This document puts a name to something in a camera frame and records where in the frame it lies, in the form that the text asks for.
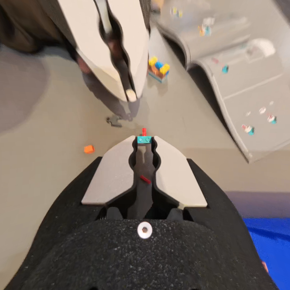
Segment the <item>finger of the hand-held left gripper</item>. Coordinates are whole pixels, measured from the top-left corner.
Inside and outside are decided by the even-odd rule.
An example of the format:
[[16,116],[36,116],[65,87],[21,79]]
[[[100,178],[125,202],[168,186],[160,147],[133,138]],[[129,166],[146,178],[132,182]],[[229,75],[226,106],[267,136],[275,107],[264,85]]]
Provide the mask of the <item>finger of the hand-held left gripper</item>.
[[100,16],[93,0],[58,1],[76,43],[76,50],[102,85],[115,97],[127,101],[120,74],[101,37]]
[[142,96],[148,69],[149,31],[139,0],[109,0],[108,9],[121,30],[121,46],[136,98]]

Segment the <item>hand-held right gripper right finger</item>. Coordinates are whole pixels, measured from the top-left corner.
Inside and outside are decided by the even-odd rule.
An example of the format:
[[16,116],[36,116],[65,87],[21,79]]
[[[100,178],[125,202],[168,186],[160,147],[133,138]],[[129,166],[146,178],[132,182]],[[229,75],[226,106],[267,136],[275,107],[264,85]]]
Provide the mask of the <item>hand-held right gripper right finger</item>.
[[152,139],[152,146],[157,158],[154,186],[159,197],[176,208],[206,208],[207,201],[183,153],[158,136]]

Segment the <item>dark grey toy piece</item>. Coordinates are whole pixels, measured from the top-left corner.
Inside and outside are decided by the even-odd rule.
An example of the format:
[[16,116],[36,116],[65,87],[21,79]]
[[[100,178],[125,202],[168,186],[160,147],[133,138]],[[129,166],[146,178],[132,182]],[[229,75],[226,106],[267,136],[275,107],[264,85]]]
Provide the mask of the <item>dark grey toy piece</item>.
[[120,123],[120,120],[122,120],[122,118],[119,117],[118,115],[115,115],[115,114],[106,118],[106,122],[108,124],[110,124],[112,127],[117,127],[117,128],[121,128],[122,127],[122,124]]

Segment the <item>grey instruction booklet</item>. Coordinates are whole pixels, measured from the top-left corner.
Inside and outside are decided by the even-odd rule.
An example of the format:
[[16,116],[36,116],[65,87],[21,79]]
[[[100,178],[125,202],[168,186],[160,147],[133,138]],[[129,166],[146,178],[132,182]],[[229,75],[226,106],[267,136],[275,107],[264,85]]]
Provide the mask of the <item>grey instruction booklet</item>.
[[248,1],[164,1],[152,21],[186,71],[203,70],[248,163],[289,144],[289,77]]

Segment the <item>small multicoloured brick build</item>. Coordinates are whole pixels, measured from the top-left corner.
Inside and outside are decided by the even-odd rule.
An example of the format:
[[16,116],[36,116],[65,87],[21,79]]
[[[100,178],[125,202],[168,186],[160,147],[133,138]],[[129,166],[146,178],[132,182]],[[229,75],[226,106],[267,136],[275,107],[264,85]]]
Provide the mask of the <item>small multicoloured brick build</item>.
[[160,83],[166,81],[170,71],[170,65],[162,63],[153,56],[148,60],[148,74]]

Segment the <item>person's left forearm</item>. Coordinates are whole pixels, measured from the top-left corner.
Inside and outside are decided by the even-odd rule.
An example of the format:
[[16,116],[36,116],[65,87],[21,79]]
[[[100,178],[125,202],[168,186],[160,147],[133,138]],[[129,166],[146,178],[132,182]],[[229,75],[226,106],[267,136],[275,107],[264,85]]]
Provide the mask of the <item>person's left forearm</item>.
[[30,54],[63,44],[60,31],[35,0],[0,1],[0,40],[10,49]]

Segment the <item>blue plastic bin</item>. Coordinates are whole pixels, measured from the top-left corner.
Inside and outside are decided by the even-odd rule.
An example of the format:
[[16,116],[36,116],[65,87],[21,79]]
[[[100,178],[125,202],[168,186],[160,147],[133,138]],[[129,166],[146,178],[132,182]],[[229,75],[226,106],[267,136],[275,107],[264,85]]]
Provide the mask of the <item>blue plastic bin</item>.
[[244,218],[260,259],[281,290],[290,289],[290,219]]

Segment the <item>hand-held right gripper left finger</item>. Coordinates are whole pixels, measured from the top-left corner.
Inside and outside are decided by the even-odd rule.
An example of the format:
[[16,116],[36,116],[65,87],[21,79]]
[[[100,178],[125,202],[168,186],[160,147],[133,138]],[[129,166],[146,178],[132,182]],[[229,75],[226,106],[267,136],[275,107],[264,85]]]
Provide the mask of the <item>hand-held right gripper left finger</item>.
[[136,136],[132,135],[103,155],[82,198],[82,205],[109,205],[134,188],[136,150]]

